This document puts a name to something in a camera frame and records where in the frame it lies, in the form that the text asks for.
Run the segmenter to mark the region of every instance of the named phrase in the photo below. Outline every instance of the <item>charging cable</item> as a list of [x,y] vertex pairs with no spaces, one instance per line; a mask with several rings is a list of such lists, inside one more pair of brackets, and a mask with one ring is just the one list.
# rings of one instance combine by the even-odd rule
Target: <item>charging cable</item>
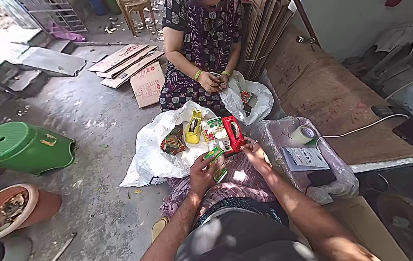
[[403,116],[403,117],[409,118],[409,116],[406,115],[406,114],[394,114],[394,115],[390,115],[390,116],[387,116],[387,117],[385,117],[385,118],[382,118],[382,119],[380,119],[380,120],[378,120],[378,121],[376,121],[376,122],[374,122],[374,123],[371,123],[371,124],[369,124],[368,126],[364,126],[364,127],[362,127],[362,128],[359,128],[359,129],[356,129],[356,130],[352,130],[352,131],[347,132],[347,133],[342,134],[342,135],[337,135],[337,136],[321,136],[321,137],[318,138],[318,140],[316,140],[316,148],[318,149],[319,152],[321,152],[321,150],[320,150],[319,147],[318,147],[318,142],[319,142],[319,140],[321,140],[322,138],[339,138],[339,137],[343,137],[343,136],[346,136],[346,135],[348,135],[348,134],[352,134],[352,133],[354,133],[354,132],[357,132],[357,131],[360,131],[360,130],[364,130],[364,129],[366,129],[366,128],[369,128],[369,127],[371,127],[371,126],[374,126],[374,125],[376,125],[377,123],[379,123],[379,122],[381,122],[381,121],[383,121],[383,120],[386,120],[386,119],[388,119],[388,118],[394,117],[394,116]]

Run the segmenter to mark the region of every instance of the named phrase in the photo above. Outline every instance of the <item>lap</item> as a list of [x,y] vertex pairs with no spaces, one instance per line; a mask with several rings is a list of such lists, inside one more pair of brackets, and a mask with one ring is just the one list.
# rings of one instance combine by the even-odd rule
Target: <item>lap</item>
[[202,107],[209,108],[218,116],[227,111],[219,93],[207,92],[200,85],[180,87],[176,90],[171,90],[165,85],[161,89],[159,106],[162,111],[177,110],[187,101],[193,101]]
[[[211,206],[229,197],[247,197],[258,202],[275,200],[264,178],[256,171],[243,152],[226,159],[227,175],[223,182],[210,188],[203,197],[199,216]],[[167,179],[170,195],[163,199],[160,211],[172,217],[190,191],[190,176]]]

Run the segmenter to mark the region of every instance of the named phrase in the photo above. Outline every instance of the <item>pink patterned garment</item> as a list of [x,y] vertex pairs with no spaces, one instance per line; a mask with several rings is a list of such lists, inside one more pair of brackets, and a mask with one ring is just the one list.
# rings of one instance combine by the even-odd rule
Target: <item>pink patterned garment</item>
[[[256,171],[243,152],[235,154],[225,161],[227,175],[223,181],[211,187],[200,205],[198,217],[211,206],[229,197],[248,197],[259,202],[275,200],[274,194],[264,178]],[[163,199],[160,207],[161,216],[172,218],[190,191],[190,176],[168,178],[171,194]]]

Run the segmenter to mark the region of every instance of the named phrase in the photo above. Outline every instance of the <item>masking tape roll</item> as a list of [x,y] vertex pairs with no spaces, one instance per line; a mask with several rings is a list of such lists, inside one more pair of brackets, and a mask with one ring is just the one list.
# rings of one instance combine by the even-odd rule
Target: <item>masking tape roll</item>
[[231,127],[232,129],[235,129],[235,138],[238,138],[240,136],[240,131],[239,131],[237,123],[232,121]]
[[299,126],[294,132],[290,134],[290,138],[298,145],[305,145],[306,143],[314,139],[315,136],[316,132],[306,125]]

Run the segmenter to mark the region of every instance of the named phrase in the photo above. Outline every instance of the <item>metal gate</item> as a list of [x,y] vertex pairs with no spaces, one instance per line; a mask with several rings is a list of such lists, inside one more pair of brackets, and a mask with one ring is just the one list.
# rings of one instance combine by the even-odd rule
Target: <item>metal gate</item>
[[67,0],[18,0],[24,9],[49,33],[87,32]]

